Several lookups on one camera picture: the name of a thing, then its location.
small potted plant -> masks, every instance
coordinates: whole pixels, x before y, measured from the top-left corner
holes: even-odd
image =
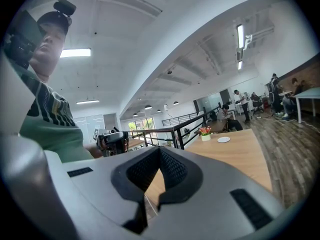
[[[210,127],[202,127],[199,129],[200,133],[201,133],[201,139],[203,142],[206,141],[210,141],[211,137],[210,137]]]

white ceiling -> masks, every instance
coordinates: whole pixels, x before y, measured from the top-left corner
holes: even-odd
[[[53,11],[57,0],[28,0],[23,6],[37,20]],[[119,90],[126,90],[125,67],[134,53],[142,33],[166,10],[170,0],[68,0],[77,9],[66,37],[65,49],[91,48],[91,57],[61,58],[48,84],[70,103],[71,110],[81,108],[77,101],[99,99],[101,104],[118,107]],[[225,12],[223,24],[203,33],[196,42],[187,43],[184,53],[139,90],[136,99],[121,119],[132,118],[133,113],[152,105],[148,115],[163,109],[166,100],[174,93],[196,85],[217,74],[236,71],[237,37],[235,26],[244,25],[245,34],[262,30],[272,23],[268,6],[259,5],[233,17]],[[243,56],[244,65],[253,64],[264,40],[252,43]]]
[[[269,19],[270,4],[261,5],[251,10],[238,10],[240,13],[233,15],[230,11],[224,12],[222,24],[215,22],[215,28],[209,33],[204,33],[201,38],[193,43],[187,43],[184,53],[166,68],[155,80],[144,90],[139,91],[142,100],[134,101],[125,111],[121,119],[133,117],[133,113],[143,110],[145,105],[151,105],[149,115],[156,113],[158,109],[163,110],[167,100],[190,85],[196,85],[204,79],[214,78],[218,74],[230,71],[238,71],[237,61],[237,25],[244,26],[244,35],[254,34],[273,26]],[[254,66],[255,56],[264,44],[268,35],[258,41],[252,42],[248,49],[243,52],[243,69]]]
[[[57,0],[28,0],[23,8],[37,20]],[[91,48],[91,57],[61,58],[48,84],[76,110],[77,101],[99,99],[117,106],[124,67],[137,40],[168,0],[68,0],[76,5],[65,49]]]

wooden floor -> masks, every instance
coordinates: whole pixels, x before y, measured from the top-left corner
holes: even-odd
[[[308,114],[302,115],[305,122],[279,121],[266,111],[256,114],[251,122],[244,123],[245,116],[236,115],[243,129],[252,129],[261,146],[269,170],[273,194],[285,208],[308,195],[320,164],[320,119]],[[156,216],[146,201],[149,223]]]

black slot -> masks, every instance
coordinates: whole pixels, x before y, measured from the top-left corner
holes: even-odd
[[[90,172],[93,172],[93,170],[90,167],[85,167],[77,170],[71,170],[71,171],[68,171],[67,173],[71,178],[71,177],[75,177],[75,176],[90,173]]]
[[[255,230],[258,230],[272,221],[266,211],[244,189],[235,189],[230,192]]]

fluorescent light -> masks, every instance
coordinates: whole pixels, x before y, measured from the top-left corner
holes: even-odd
[[[60,58],[91,56],[91,49],[67,49],[61,52]]]
[[[93,103],[93,102],[99,102],[99,100],[95,99],[95,100],[78,101],[77,104]]]
[[[242,60],[240,60],[238,63],[238,70],[240,70],[241,68],[242,68]]]
[[[244,38],[244,26],[239,25],[237,27],[238,30],[238,41],[239,41],[239,48],[244,47],[245,45],[245,38]]]

